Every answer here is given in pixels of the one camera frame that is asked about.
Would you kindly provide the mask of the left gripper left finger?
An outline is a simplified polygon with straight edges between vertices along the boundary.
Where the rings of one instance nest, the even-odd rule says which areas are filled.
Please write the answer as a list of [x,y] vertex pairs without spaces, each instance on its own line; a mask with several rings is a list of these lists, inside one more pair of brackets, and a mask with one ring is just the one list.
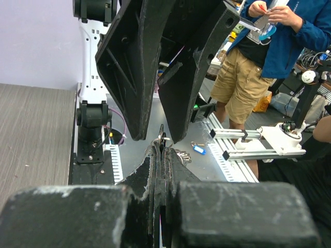
[[158,153],[116,185],[41,186],[12,195],[1,247],[157,247],[153,193]]

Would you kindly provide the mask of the key with blue tag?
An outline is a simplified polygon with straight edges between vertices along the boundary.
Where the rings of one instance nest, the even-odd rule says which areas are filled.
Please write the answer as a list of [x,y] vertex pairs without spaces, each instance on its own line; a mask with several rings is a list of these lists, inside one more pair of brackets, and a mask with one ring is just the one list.
[[206,149],[204,144],[197,144],[196,142],[191,142],[192,149],[201,154],[201,155],[206,155]]

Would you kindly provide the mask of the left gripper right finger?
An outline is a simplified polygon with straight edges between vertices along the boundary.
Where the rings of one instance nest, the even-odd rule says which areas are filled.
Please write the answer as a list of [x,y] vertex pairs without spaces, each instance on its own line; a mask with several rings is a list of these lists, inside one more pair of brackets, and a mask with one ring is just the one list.
[[283,182],[208,182],[184,167],[172,148],[161,154],[164,247],[319,247],[309,209]]

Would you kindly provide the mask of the metal disc with keyrings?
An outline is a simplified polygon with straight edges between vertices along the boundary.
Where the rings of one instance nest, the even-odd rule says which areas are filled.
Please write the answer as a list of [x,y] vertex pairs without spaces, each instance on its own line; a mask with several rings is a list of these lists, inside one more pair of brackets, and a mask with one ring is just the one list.
[[[158,134],[157,138],[155,138],[151,142],[152,145],[154,143],[157,143],[159,145],[161,151],[165,147],[172,148],[174,145],[173,140],[171,138],[167,137],[167,135],[164,131],[163,124],[160,125],[159,134]],[[176,152],[177,156],[179,157],[179,160],[183,166],[187,166],[187,164],[192,162],[191,155],[188,152],[179,150],[179,149],[175,149],[175,152]]]

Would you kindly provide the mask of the person in blue jacket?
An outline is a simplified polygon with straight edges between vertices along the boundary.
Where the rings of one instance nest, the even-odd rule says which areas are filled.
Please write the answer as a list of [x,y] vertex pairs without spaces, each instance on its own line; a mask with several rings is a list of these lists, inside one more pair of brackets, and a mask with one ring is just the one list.
[[246,120],[275,79],[285,79],[304,48],[323,52],[330,46],[330,1],[246,1],[242,17],[276,31],[261,41],[244,28],[227,51],[210,96],[219,122],[243,129]]

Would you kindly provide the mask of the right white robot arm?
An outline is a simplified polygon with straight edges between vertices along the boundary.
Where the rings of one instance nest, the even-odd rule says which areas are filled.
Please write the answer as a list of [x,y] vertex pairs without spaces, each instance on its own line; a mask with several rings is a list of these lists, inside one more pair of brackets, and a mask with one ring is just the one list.
[[131,138],[147,136],[157,90],[171,138],[187,135],[202,81],[222,42],[240,20],[228,1],[73,1],[83,49],[76,111],[77,162],[104,161],[117,104]]

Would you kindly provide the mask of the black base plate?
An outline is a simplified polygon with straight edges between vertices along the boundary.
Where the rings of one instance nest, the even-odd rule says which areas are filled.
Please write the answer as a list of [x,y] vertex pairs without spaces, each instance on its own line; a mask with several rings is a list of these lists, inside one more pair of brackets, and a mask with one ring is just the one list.
[[97,163],[78,163],[75,152],[71,153],[68,184],[75,185],[114,185],[112,156],[110,151],[104,153],[104,161]]

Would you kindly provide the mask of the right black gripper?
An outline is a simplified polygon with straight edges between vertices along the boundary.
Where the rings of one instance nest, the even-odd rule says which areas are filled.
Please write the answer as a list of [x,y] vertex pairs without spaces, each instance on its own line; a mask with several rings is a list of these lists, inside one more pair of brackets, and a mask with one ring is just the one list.
[[168,20],[167,1],[122,3],[95,59],[133,140],[146,138],[158,59],[169,65],[158,93],[171,138],[185,138],[211,61],[239,20],[226,1],[176,1]]

